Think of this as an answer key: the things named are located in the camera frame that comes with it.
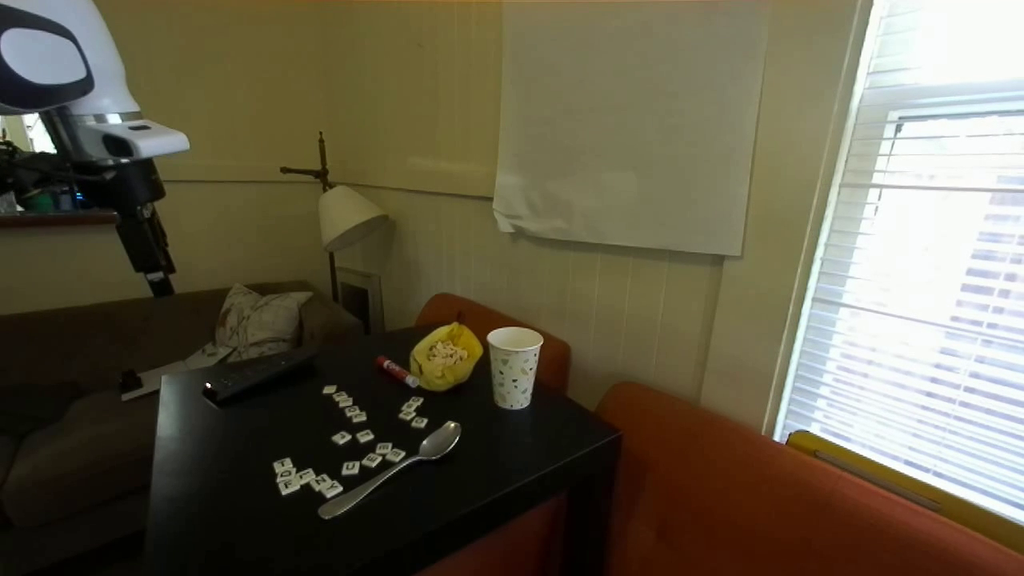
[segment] cushion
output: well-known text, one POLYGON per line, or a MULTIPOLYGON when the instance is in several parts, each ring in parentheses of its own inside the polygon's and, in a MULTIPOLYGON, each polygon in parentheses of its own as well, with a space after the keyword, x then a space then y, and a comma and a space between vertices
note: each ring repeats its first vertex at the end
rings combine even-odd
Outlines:
POLYGON ((289 351, 299 338, 299 306, 314 292, 281 292, 281 294, 260 294, 248 286, 234 286, 223 296, 216 351, 229 351, 229 361, 260 359, 289 351))
POLYGON ((20 445, 3 482, 17 527, 48 526, 145 488, 153 468, 158 396, 121 403, 118 390, 83 395, 60 423, 20 445))
POLYGON ((73 396, 73 385, 0 387, 0 436, 31 436, 60 420, 73 396))

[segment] chip bag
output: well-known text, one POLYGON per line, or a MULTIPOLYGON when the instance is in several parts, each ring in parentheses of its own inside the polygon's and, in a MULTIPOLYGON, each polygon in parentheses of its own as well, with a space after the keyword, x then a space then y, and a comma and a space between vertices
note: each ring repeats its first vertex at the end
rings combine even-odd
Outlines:
POLYGON ((411 370, 427 390, 452 390, 474 373, 480 355, 485 347, 474 329, 448 322, 414 347, 411 370))

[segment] metal spoon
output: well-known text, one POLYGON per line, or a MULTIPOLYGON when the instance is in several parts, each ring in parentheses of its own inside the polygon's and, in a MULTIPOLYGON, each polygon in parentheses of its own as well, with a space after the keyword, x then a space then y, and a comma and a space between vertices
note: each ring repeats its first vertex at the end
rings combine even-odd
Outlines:
POLYGON ((446 457, 460 439, 460 427, 454 420, 443 423, 436 431, 428 431, 419 441, 419 451, 387 469, 380 469, 379 477, 364 480, 361 485, 355 485, 352 494, 342 494, 336 499, 327 499, 318 516, 321 517, 336 517, 347 516, 349 508, 355 508, 369 494, 375 494, 387 477, 407 469, 414 460, 438 460, 446 457))

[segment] paper cup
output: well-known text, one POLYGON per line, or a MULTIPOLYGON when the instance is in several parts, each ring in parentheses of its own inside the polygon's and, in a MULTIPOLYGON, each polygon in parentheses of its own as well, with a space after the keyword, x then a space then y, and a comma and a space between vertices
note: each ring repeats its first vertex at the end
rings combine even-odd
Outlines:
POLYGON ((493 403, 524 408, 534 396, 544 335, 528 325, 500 325, 486 333, 493 403))

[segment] white paper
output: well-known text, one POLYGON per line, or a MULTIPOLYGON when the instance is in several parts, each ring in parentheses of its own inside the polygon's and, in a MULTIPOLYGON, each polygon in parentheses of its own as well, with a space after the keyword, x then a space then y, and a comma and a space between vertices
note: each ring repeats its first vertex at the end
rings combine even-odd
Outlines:
POLYGON ((495 221, 742 252, 761 0, 506 4, 495 221))

